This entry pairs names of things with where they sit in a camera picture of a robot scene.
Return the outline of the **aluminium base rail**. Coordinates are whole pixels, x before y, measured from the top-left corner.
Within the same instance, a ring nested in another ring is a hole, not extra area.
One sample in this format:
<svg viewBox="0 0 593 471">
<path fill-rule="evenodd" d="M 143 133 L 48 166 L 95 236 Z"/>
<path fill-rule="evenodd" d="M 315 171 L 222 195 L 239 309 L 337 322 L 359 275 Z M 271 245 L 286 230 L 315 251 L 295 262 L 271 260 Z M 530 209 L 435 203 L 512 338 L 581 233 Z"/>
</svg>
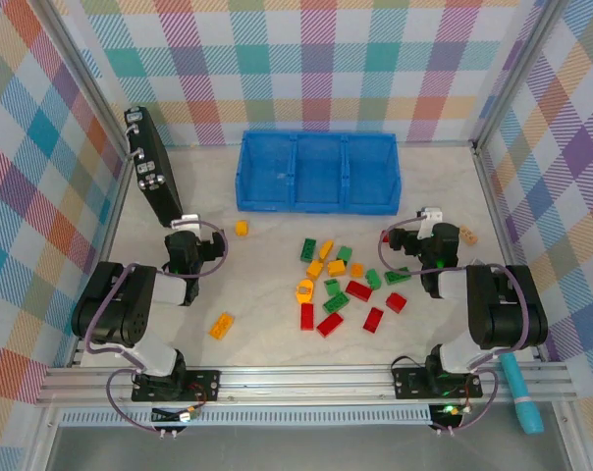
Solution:
<svg viewBox="0 0 593 471">
<path fill-rule="evenodd" d="M 511 390 L 499 362 L 490 364 L 490 373 L 479 374 L 483 391 L 480 402 L 489 398 L 498 385 L 496 402 L 513 402 Z M 461 399 L 396 399 L 393 373 L 387 365 L 293 366 L 293 367 L 206 367 L 220 371 L 216 401 L 209 405 L 375 405 L 432 402 Z M 573 401 L 575 386 L 563 363 L 523 362 L 519 368 L 535 402 Z M 107 380 L 115 368 L 53 368 L 49 370 L 35 405 L 108 405 Z M 116 403 L 139 406 L 131 395 L 134 385 L 130 373 L 116 375 L 110 393 Z"/>
</svg>

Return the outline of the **blue three-compartment bin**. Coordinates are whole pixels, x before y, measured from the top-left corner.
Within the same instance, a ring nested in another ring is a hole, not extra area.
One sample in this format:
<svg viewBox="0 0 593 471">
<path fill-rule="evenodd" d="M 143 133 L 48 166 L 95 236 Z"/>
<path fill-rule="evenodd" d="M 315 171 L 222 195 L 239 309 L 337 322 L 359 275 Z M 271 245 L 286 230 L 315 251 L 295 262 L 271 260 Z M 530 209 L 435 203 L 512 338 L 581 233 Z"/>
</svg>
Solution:
<svg viewBox="0 0 593 471">
<path fill-rule="evenodd" d="M 246 131 L 235 176 L 246 212 L 396 215 L 396 136 L 379 132 Z"/>
</svg>

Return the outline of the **teal cylinder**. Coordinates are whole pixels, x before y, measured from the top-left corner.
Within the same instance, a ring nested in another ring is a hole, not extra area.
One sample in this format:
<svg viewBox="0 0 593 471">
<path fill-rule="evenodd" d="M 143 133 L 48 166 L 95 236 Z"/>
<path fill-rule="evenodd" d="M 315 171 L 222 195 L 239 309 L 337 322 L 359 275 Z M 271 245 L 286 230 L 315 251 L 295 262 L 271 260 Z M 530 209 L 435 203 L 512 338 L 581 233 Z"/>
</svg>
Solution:
<svg viewBox="0 0 593 471">
<path fill-rule="evenodd" d="M 545 428 L 540 411 L 529 395 L 515 356 L 511 352 L 504 353 L 500 356 L 500 362 L 511 390 L 516 417 L 523 432 L 526 435 L 542 434 Z"/>
</svg>

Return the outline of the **right black mount plate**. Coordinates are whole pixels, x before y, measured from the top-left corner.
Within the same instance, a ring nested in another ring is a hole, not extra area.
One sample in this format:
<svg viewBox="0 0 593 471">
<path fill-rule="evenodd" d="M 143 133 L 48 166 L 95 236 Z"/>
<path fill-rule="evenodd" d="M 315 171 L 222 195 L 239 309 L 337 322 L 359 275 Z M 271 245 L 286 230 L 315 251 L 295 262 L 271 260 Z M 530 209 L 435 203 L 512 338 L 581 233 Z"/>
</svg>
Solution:
<svg viewBox="0 0 593 471">
<path fill-rule="evenodd" d="M 396 399 L 481 398 L 480 379 L 471 374 L 432 377 L 424 367 L 393 369 Z"/>
</svg>

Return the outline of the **orange lego brick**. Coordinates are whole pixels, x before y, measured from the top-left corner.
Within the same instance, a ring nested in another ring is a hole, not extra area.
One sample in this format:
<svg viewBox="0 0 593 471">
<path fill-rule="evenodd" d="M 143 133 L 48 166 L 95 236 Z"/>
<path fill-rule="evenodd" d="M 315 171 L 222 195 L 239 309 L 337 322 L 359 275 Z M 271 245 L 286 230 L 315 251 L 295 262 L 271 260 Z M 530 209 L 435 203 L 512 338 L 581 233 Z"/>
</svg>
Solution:
<svg viewBox="0 0 593 471">
<path fill-rule="evenodd" d="M 208 334 L 215 340 L 222 340 L 229 332 L 235 322 L 235 317 L 223 312 L 213 324 Z"/>
</svg>

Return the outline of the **black mount plate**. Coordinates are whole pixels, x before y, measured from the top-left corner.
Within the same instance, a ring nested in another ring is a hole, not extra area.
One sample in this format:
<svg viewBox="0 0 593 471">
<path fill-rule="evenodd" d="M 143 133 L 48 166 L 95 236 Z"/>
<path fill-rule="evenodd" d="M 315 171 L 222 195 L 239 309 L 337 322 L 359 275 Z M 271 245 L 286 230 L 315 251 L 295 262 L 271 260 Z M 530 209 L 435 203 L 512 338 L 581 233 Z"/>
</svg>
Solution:
<svg viewBox="0 0 593 471">
<path fill-rule="evenodd" d="M 218 398 L 218 370 L 186 370 L 167 377 L 133 377 L 132 402 L 212 402 Z"/>
<path fill-rule="evenodd" d="M 396 399 L 481 398 L 480 379 L 471 374 L 432 377 L 424 367 L 393 369 Z"/>
</svg>

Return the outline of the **left black mount plate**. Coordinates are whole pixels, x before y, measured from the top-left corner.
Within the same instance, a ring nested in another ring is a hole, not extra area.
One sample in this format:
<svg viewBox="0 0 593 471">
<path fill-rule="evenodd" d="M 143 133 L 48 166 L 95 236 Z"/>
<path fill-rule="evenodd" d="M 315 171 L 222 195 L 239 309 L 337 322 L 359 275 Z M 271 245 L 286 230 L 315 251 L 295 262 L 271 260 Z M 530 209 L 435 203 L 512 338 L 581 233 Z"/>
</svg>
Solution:
<svg viewBox="0 0 593 471">
<path fill-rule="evenodd" d="M 186 370 L 167 377 L 133 377 L 132 402 L 212 402 L 218 398 L 218 370 Z"/>
</svg>

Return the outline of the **right aluminium side rail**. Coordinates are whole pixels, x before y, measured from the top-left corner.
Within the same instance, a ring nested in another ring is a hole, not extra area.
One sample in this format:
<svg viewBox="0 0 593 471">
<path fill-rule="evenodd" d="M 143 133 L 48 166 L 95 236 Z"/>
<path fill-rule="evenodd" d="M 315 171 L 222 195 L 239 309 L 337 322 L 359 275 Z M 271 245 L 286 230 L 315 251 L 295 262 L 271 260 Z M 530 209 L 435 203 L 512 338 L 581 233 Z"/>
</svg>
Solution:
<svg viewBox="0 0 593 471">
<path fill-rule="evenodd" d="M 497 190 L 493 187 L 482 151 L 470 144 L 470 155 L 485 201 L 483 213 L 472 223 L 472 228 L 478 237 L 478 244 L 474 249 L 475 257 L 483 262 L 495 262 L 502 265 L 528 265 L 511 240 L 502 215 L 500 199 Z"/>
</svg>

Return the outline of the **left aluminium frame post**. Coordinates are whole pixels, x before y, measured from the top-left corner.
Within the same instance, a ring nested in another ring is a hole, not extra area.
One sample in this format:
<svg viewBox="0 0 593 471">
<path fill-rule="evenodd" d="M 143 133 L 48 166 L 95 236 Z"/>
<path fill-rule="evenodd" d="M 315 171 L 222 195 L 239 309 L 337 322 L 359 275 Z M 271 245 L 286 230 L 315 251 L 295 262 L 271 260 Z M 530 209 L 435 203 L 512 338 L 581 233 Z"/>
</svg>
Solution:
<svg viewBox="0 0 593 471">
<path fill-rule="evenodd" d="M 69 35 L 52 0 L 27 1 L 59 51 L 78 87 L 85 94 L 85 99 L 92 107 L 95 116 L 100 120 L 118 154 L 126 159 L 127 141 L 123 136 L 120 124 L 105 100 L 105 96 L 84 61 L 79 48 Z"/>
</svg>

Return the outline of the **black case with latches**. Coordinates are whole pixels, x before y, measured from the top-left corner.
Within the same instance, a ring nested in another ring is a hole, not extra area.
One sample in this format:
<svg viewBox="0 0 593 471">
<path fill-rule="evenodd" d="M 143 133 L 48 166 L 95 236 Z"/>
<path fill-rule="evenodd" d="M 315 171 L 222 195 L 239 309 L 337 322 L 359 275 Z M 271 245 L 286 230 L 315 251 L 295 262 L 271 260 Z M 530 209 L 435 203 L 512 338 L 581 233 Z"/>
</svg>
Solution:
<svg viewBox="0 0 593 471">
<path fill-rule="evenodd" d="M 183 216 L 183 208 L 161 136 L 147 108 L 134 106 L 124 113 L 130 157 L 137 186 L 163 227 Z"/>
</svg>

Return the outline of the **right aluminium frame post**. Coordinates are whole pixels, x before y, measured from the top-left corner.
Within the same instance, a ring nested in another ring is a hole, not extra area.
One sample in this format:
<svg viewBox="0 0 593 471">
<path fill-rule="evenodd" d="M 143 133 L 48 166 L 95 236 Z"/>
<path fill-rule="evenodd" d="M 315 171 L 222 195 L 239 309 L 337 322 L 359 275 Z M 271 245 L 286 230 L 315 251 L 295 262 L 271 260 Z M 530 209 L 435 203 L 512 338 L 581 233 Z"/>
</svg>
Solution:
<svg viewBox="0 0 593 471">
<path fill-rule="evenodd" d="M 548 40 L 554 25 L 561 18 L 569 2 L 570 0 L 548 0 L 544 5 L 530 35 L 520 49 L 519 56 L 514 61 L 513 69 L 502 91 L 498 94 L 486 121 L 480 128 L 478 136 L 471 140 L 475 150 L 484 147 L 497 130 L 501 120 L 511 106 L 519 87 L 528 77 L 530 70 L 541 53 L 544 43 Z"/>
</svg>

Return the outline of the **aluminium frame post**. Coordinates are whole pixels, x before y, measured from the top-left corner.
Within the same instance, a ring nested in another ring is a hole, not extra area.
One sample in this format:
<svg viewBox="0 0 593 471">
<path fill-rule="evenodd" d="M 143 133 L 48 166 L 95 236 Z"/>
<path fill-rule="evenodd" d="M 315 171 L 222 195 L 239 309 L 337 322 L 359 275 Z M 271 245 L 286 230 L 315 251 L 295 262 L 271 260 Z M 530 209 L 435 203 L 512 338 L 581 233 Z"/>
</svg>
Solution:
<svg viewBox="0 0 593 471">
<path fill-rule="evenodd" d="M 52 0 L 27 1 L 59 51 L 78 87 L 85 94 L 85 99 L 92 107 L 95 116 L 100 120 L 118 154 L 126 159 L 127 141 L 123 136 L 120 124 L 105 100 L 105 96 L 84 61 L 79 48 L 69 35 Z"/>
<path fill-rule="evenodd" d="M 484 147 L 497 130 L 501 120 L 511 106 L 519 87 L 528 77 L 530 70 L 541 53 L 544 43 L 548 40 L 554 25 L 561 18 L 569 2 L 570 0 L 548 0 L 544 5 L 530 35 L 520 49 L 519 56 L 514 61 L 513 69 L 502 91 L 498 94 L 486 121 L 480 128 L 478 136 L 471 140 L 475 150 Z"/>
</svg>

